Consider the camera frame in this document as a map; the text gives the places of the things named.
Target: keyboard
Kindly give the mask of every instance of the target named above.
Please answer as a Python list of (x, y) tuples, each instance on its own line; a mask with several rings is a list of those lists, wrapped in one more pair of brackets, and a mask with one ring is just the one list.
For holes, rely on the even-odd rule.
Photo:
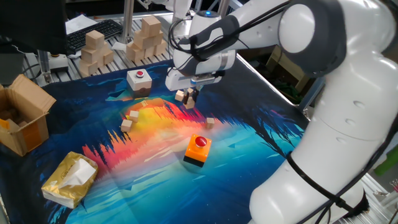
[(86, 34), (97, 30), (98, 32), (105, 35), (105, 39), (114, 37), (115, 35), (123, 32), (123, 26), (117, 22), (108, 19), (99, 22), (95, 25), (86, 27), (67, 35), (67, 50), (68, 54), (75, 54), (77, 51), (82, 49), (86, 45)]

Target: open cardboard box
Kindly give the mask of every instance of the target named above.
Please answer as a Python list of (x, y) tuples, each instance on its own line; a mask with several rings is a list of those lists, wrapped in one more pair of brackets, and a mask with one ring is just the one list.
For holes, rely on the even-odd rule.
[(0, 112), (15, 108), (26, 122), (21, 127), (12, 121), (7, 128), (0, 125), (0, 142), (20, 156), (41, 145), (49, 138), (45, 115), (54, 103), (52, 96), (23, 75), (9, 88), (0, 85)]

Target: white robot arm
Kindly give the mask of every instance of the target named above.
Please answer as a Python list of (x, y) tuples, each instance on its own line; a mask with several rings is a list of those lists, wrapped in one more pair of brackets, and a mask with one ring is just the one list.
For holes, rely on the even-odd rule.
[[(215, 71), (232, 67), (234, 50), (274, 44), (307, 75), (326, 75), (300, 144), (252, 193), (251, 223), (327, 223), (326, 212), (333, 223), (355, 207), (363, 191), (352, 180), (377, 158), (398, 120), (398, 65), (381, 54), (396, 36), (389, 8), (379, 0), (251, 0), (224, 19), (198, 13), (192, 29), (189, 39), (171, 43), (170, 90), (219, 82)], [(336, 195), (338, 207), (306, 177)]]

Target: emergency stop button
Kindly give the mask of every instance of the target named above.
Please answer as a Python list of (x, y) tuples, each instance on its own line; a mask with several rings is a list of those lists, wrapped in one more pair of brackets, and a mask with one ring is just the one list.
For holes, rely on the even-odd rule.
[(199, 136), (195, 139), (195, 143), (198, 147), (205, 147), (207, 145), (207, 140), (206, 138)]
[(136, 74), (136, 77), (137, 77), (137, 78), (142, 78), (142, 77), (144, 77), (144, 72), (138, 71), (137, 74)]

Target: white paper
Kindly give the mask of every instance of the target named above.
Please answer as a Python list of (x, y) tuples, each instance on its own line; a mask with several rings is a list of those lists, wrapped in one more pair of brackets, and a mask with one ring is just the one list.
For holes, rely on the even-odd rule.
[(95, 173), (95, 169), (84, 159), (79, 159), (63, 179), (59, 188), (67, 185), (83, 185)]
[(68, 58), (75, 59), (75, 58), (78, 58), (80, 56), (81, 56), (81, 50), (77, 51), (76, 54), (74, 54), (74, 55), (68, 55)]
[(80, 15), (65, 23), (65, 26), (67, 28), (67, 35), (76, 32), (78, 30), (84, 29), (86, 27), (92, 26), (96, 23), (97, 22), (95, 22), (94, 20), (89, 19), (84, 15)]
[(126, 53), (126, 44), (115, 42), (112, 46), (112, 50), (122, 50), (124, 53)]

